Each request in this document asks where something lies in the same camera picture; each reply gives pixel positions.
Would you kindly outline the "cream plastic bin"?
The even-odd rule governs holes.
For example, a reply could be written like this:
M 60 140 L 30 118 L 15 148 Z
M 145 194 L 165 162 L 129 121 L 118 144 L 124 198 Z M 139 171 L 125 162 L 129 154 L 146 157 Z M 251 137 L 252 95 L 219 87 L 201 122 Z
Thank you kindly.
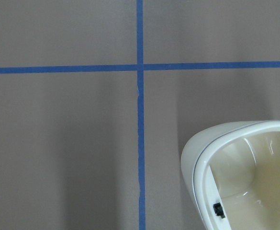
M 205 129 L 188 140 L 180 165 L 207 230 L 280 230 L 280 121 Z

